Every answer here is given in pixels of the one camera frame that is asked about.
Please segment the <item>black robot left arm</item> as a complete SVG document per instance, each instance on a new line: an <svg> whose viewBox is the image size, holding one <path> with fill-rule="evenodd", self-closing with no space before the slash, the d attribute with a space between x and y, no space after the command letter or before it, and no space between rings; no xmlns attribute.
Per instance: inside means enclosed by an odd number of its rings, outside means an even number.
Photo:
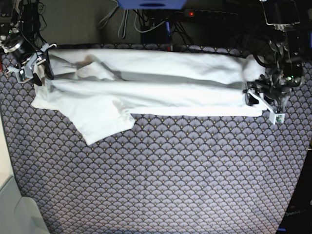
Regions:
<svg viewBox="0 0 312 234"><path fill-rule="evenodd" d="M274 103L274 112L280 113L292 89L302 83L303 59L300 53L301 39L297 30L300 16L297 4L293 0L263 0L261 5L266 25L276 31L276 35L269 38L269 46L274 52L274 63L261 61L258 54L253 52L254 59L267 69L267 73L255 81L247 82L244 93L248 105L257 102L267 105Z"/></svg>

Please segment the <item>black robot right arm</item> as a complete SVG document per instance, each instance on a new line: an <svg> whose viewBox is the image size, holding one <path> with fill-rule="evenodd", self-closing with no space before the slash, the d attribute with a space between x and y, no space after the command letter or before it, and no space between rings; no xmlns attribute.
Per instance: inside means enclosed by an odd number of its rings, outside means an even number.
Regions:
<svg viewBox="0 0 312 234"><path fill-rule="evenodd" d="M0 49L11 54L17 64L7 68L19 83L42 86L36 67L53 80L48 51L56 44L48 44L41 36L41 22L45 21L45 5L39 0L2 0L0 2Z"/></svg>

